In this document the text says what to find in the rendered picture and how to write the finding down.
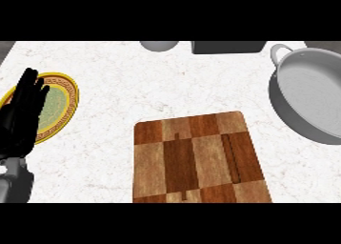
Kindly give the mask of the yellow and green plate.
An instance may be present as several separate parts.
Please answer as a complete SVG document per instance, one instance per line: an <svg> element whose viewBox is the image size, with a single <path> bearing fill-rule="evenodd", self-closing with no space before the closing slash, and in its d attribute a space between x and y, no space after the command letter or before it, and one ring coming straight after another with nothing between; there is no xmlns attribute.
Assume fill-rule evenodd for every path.
<svg viewBox="0 0 341 244"><path fill-rule="evenodd" d="M67 126L79 107L79 85L76 80L61 72L39 74L50 85L47 103L41 115L36 143L51 139Z"/></svg>

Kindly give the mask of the dark grey box appliance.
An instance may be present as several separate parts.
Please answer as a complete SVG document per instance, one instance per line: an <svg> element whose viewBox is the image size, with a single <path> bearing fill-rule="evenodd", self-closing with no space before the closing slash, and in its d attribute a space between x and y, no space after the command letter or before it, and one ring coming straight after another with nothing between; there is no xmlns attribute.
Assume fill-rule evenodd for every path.
<svg viewBox="0 0 341 244"><path fill-rule="evenodd" d="M265 49L265 41L194 41L194 54L254 53Z"/></svg>

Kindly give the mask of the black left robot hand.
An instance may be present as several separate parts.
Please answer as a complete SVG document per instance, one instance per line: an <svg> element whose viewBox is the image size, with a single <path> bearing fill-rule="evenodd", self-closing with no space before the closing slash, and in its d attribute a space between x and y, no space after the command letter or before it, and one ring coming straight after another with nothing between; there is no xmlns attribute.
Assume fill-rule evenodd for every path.
<svg viewBox="0 0 341 244"><path fill-rule="evenodd" d="M39 72L27 68L11 103L0 108L0 160L25 157L33 150L48 92Z"/></svg>

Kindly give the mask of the checkered wooden cutting board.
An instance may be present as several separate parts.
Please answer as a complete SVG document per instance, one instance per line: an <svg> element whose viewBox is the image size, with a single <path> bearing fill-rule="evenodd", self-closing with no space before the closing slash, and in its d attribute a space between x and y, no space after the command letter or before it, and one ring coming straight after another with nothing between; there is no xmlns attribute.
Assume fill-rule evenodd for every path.
<svg viewBox="0 0 341 244"><path fill-rule="evenodd" d="M272 201L241 112L137 124L134 201Z"/></svg>

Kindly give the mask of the grey round bowl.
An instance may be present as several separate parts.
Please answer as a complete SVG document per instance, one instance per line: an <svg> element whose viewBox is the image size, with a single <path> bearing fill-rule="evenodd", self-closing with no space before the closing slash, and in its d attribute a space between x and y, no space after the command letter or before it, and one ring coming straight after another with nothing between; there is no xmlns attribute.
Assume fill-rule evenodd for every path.
<svg viewBox="0 0 341 244"><path fill-rule="evenodd" d="M139 43L150 51L157 52L169 51L178 45L178 41L141 41Z"/></svg>

